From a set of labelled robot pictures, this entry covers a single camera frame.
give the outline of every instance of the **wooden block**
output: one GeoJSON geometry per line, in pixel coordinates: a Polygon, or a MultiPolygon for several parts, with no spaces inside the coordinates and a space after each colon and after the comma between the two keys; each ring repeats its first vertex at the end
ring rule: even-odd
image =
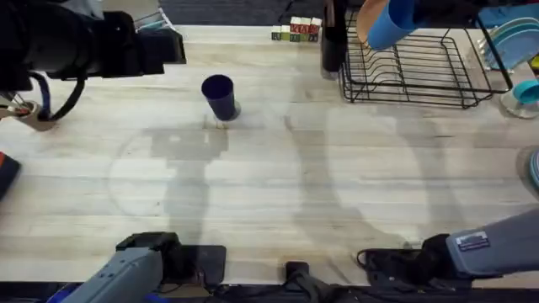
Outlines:
{"type": "Polygon", "coordinates": [[[299,17],[292,17],[290,21],[290,32],[291,33],[299,33],[300,32],[300,25],[302,23],[302,19],[299,17]]]}
{"type": "Polygon", "coordinates": [[[271,29],[271,39],[274,41],[280,40],[280,26],[274,25],[274,27],[271,29]]]}
{"type": "Polygon", "coordinates": [[[290,33],[290,42],[300,42],[302,40],[302,34],[290,33]]]}
{"type": "Polygon", "coordinates": [[[311,20],[311,25],[309,26],[309,34],[318,34],[320,26],[322,26],[322,20],[318,18],[313,18],[311,20]]]}
{"type": "Polygon", "coordinates": [[[311,19],[302,18],[302,23],[300,25],[300,34],[308,34],[310,26],[311,26],[311,19]]]}
{"type": "Polygon", "coordinates": [[[309,42],[318,42],[318,34],[309,34],[309,42]]]}
{"type": "Polygon", "coordinates": [[[280,26],[280,39],[283,41],[290,41],[290,25],[280,26]]]}

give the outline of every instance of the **dish drying rack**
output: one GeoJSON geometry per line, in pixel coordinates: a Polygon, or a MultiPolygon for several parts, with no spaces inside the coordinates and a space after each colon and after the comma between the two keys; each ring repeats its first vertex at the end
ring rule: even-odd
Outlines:
{"type": "Polygon", "coordinates": [[[427,29],[434,34],[409,35],[386,50],[373,50],[356,34],[359,7],[349,9],[353,12],[346,15],[348,48],[339,81],[344,98],[351,103],[398,102],[469,109],[513,87],[479,19],[484,39],[502,67],[499,71],[485,70],[467,29],[448,29],[443,35],[436,35],[443,29],[427,29]],[[467,54],[460,51],[465,46],[467,54]]]}

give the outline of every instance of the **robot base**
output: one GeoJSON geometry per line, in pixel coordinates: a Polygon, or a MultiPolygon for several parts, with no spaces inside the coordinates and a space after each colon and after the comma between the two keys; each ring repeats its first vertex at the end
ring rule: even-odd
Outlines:
{"type": "Polygon", "coordinates": [[[365,266],[369,284],[375,287],[391,287],[398,290],[425,291],[430,290],[469,290],[471,279],[459,278],[454,271],[448,270],[440,277],[434,278],[429,285],[415,285],[407,279],[407,265],[414,260],[419,249],[368,249],[365,251],[365,266]]]}
{"type": "Polygon", "coordinates": [[[218,286],[225,277],[227,249],[216,245],[182,245],[186,270],[180,281],[166,283],[218,286]]]}

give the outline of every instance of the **label sticker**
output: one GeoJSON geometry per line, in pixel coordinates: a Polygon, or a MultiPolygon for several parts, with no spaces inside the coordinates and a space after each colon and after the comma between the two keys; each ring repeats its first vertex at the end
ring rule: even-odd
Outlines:
{"type": "Polygon", "coordinates": [[[455,241],[461,252],[490,247],[487,233],[484,231],[478,231],[474,232],[473,234],[460,236],[456,238],[455,241]]]}

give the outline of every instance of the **red object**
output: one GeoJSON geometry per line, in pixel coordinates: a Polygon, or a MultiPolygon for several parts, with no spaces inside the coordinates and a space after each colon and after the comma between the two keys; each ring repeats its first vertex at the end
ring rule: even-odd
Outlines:
{"type": "Polygon", "coordinates": [[[299,24],[290,24],[290,32],[291,33],[299,33],[300,32],[300,25],[299,24]]]}
{"type": "Polygon", "coordinates": [[[309,24],[300,25],[300,34],[308,34],[308,33],[309,33],[309,24]]]}
{"type": "Polygon", "coordinates": [[[311,24],[311,26],[309,26],[309,34],[318,34],[319,30],[320,30],[320,26],[318,25],[311,24]]]}

